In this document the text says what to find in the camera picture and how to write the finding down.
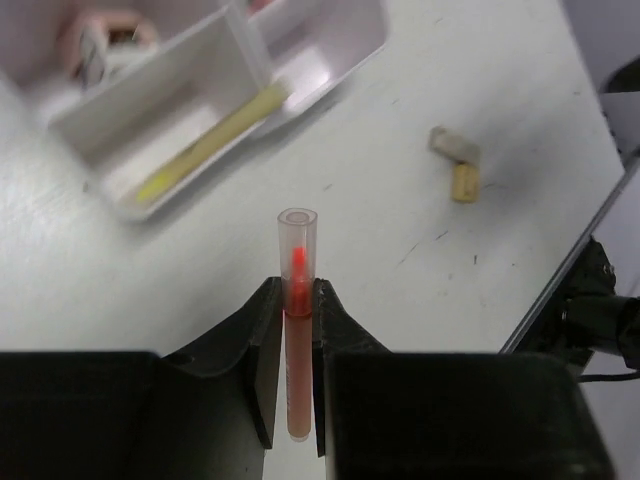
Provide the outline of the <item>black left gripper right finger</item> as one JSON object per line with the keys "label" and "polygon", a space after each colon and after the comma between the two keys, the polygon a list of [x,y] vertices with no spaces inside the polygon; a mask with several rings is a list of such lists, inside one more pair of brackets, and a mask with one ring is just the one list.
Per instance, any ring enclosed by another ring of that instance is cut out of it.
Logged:
{"label": "black left gripper right finger", "polygon": [[582,391],[536,353],[387,349],[312,290],[317,454],[330,479],[611,479]]}

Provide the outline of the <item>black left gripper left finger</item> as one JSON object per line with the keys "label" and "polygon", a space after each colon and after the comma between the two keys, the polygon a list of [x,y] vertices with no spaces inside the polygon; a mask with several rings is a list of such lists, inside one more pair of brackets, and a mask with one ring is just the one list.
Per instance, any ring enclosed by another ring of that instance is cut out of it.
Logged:
{"label": "black left gripper left finger", "polygon": [[5,352],[5,479],[259,479],[273,445],[281,283],[179,350]]}

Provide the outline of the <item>orange thin highlighter pen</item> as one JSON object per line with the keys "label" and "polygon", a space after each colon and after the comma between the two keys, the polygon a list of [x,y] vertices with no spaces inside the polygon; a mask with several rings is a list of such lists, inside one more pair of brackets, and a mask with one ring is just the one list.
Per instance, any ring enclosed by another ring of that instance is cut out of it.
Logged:
{"label": "orange thin highlighter pen", "polygon": [[311,431],[312,289],[316,273],[318,214],[289,208],[278,217],[283,293],[287,430],[296,442]]}

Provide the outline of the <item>small tan eraser block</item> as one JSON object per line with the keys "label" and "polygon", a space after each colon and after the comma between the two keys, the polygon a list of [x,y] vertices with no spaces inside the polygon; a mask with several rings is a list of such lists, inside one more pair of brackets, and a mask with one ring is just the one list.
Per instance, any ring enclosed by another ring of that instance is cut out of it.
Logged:
{"label": "small tan eraser block", "polygon": [[479,168],[460,163],[453,168],[451,198],[458,203],[474,203],[479,195]]}

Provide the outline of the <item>grey eraser block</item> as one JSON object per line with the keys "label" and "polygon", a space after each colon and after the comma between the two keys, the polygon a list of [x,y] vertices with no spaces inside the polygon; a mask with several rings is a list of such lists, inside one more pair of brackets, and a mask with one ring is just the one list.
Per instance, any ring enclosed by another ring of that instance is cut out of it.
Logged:
{"label": "grey eraser block", "polygon": [[480,147],[461,134],[443,126],[436,126],[429,133],[429,148],[457,163],[478,165]]}

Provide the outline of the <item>yellow thin highlighter pen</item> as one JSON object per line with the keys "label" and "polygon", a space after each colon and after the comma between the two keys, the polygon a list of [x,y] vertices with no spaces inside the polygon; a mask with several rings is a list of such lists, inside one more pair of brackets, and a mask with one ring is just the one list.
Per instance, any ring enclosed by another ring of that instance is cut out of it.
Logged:
{"label": "yellow thin highlighter pen", "polygon": [[160,199],[209,158],[279,110],[289,95],[288,86],[283,81],[276,81],[261,90],[145,180],[135,192],[135,202],[149,205]]}

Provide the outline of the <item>pink white mini stapler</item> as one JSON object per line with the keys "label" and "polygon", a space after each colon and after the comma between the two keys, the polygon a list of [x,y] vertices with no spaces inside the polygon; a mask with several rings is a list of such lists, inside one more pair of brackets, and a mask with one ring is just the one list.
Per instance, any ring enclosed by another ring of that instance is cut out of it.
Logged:
{"label": "pink white mini stapler", "polygon": [[83,89],[113,80],[154,53],[160,36],[141,12],[74,4],[65,13],[56,46],[67,76]]}

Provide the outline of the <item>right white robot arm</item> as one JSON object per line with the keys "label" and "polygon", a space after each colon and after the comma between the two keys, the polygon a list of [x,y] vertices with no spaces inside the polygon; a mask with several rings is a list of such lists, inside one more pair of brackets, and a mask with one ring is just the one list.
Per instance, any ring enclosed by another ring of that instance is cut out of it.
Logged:
{"label": "right white robot arm", "polygon": [[599,93],[621,157],[633,157],[639,149],[639,56],[613,71]]}

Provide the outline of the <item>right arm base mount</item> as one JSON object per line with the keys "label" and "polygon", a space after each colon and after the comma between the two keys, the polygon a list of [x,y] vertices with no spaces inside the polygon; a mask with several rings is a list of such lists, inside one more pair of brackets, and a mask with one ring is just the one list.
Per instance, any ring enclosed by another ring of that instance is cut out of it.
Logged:
{"label": "right arm base mount", "polygon": [[[586,243],[505,350],[552,355],[585,383],[639,377],[639,299],[616,293],[614,267],[601,243]],[[596,352],[621,358],[629,371],[587,374]]]}

